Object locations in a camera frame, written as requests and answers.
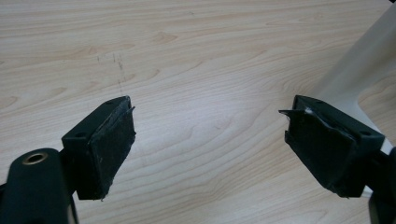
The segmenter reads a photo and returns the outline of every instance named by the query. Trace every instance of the screw hole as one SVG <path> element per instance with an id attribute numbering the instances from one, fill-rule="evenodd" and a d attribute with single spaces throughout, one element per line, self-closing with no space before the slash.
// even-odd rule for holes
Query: screw hole
<path id="1" fill-rule="evenodd" d="M 38 152 L 38 153 L 35 153 L 35 154 L 32 154 L 32 155 L 26 157 L 26 158 L 23 160 L 22 163 L 23 163 L 24 165 L 33 165 L 33 164 L 42 162 L 42 161 L 45 160 L 47 157 L 48 157 L 48 154 L 47 154 L 47 153 L 45 153 L 45 152 Z"/>
<path id="2" fill-rule="evenodd" d="M 76 133 L 75 137 L 85 137 L 86 133 Z"/>
<path id="3" fill-rule="evenodd" d="M 371 133 L 366 132 L 366 131 L 360 131 L 360 133 L 363 134 L 363 135 L 367 135 L 367 136 L 370 136 L 370 135 L 371 135 Z"/>

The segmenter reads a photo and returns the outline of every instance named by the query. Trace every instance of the table top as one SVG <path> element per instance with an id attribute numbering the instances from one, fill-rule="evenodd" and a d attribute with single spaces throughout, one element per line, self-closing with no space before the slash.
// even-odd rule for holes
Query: table top
<path id="1" fill-rule="evenodd" d="M 21 154 L 129 95 L 136 141 L 81 223 L 369 223 L 283 140 L 307 94 L 390 2 L 0 2 L 0 182 Z M 396 142 L 395 76 L 361 106 Z"/>

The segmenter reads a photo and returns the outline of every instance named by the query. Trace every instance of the light wood grain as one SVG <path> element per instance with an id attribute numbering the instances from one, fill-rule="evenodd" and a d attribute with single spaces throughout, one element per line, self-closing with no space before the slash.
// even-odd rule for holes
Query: light wood grain
<path id="1" fill-rule="evenodd" d="M 0 1 L 0 181 L 21 154 L 130 95 L 136 142 L 81 223 L 369 223 L 283 141 L 305 94 L 390 3 Z M 395 77 L 361 97 L 396 143 Z"/>

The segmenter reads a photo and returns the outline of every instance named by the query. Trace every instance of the black plastic part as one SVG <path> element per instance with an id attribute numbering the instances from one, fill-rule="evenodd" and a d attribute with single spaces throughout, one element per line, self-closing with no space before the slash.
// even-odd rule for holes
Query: black plastic part
<path id="1" fill-rule="evenodd" d="M 34 150 L 11 164 L 0 223 L 78 223 L 72 200 L 58 151 Z"/>
<path id="2" fill-rule="evenodd" d="M 107 101 L 63 138 L 69 189 L 81 200 L 103 199 L 134 142 L 130 98 Z"/>
<path id="3" fill-rule="evenodd" d="M 385 136 L 320 100 L 297 95 L 285 141 L 315 179 L 340 197 L 360 197 Z"/>

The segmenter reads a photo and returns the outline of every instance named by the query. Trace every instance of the wooden surface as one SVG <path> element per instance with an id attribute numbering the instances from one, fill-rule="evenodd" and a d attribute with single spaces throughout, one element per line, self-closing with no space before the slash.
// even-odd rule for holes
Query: wooden surface
<path id="1" fill-rule="evenodd" d="M 386 0 L 0 1 L 0 182 L 14 159 L 130 95 L 136 142 L 81 223 L 369 223 L 283 141 L 305 94 Z M 395 143 L 396 78 L 361 105 Z"/>

